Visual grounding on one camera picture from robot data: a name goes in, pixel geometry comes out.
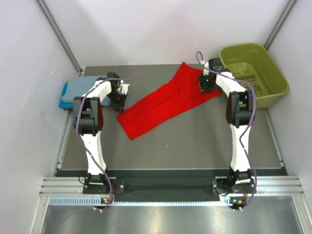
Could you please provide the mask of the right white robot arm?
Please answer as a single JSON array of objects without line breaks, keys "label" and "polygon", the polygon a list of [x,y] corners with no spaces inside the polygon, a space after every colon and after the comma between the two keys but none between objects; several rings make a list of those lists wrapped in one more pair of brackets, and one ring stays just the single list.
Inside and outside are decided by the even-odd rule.
[{"label": "right white robot arm", "polygon": [[233,77],[218,58],[205,62],[200,52],[196,54],[203,73],[198,76],[201,92],[221,89],[227,96],[226,121],[232,133],[232,159],[227,180],[216,185],[216,191],[239,193],[252,183],[249,162],[249,134],[255,117],[255,91],[251,84]]}]

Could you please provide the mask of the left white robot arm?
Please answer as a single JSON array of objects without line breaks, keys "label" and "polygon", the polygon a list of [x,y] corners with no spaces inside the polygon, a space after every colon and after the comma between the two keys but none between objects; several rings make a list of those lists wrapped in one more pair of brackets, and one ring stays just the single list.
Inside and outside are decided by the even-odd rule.
[{"label": "left white robot arm", "polygon": [[74,97],[73,111],[76,135],[86,151],[88,170],[84,182],[84,194],[112,194],[112,184],[106,174],[103,159],[101,131],[104,125],[102,102],[109,99],[109,107],[119,114],[124,113],[129,84],[114,72],[99,77],[83,95]]}]

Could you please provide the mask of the green plastic basket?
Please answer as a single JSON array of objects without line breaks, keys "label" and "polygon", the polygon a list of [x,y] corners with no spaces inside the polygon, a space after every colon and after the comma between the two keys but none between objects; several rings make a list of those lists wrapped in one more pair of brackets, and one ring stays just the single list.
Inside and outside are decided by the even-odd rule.
[{"label": "green plastic basket", "polygon": [[286,94],[289,84],[267,50],[256,43],[245,43],[221,49],[219,58],[234,78],[253,85],[256,107],[269,107]]}]

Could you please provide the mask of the grey-blue folded t shirt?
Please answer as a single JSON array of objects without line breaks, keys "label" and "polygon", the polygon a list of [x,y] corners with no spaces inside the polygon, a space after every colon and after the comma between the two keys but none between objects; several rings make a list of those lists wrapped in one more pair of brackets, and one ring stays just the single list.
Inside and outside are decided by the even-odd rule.
[{"label": "grey-blue folded t shirt", "polygon": [[107,78],[107,76],[86,76],[77,77],[68,81],[71,89],[74,91],[75,97],[80,97],[87,93],[98,79]]}]

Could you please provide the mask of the bright blue folded t shirt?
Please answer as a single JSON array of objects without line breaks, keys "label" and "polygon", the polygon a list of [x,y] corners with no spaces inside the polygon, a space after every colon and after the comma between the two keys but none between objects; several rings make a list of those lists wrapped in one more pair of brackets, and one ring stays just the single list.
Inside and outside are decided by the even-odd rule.
[{"label": "bright blue folded t shirt", "polygon": [[73,109],[73,100],[74,100],[74,91],[71,89],[70,84],[67,82],[64,84],[61,97],[59,101],[59,108],[64,110],[70,110]]}]

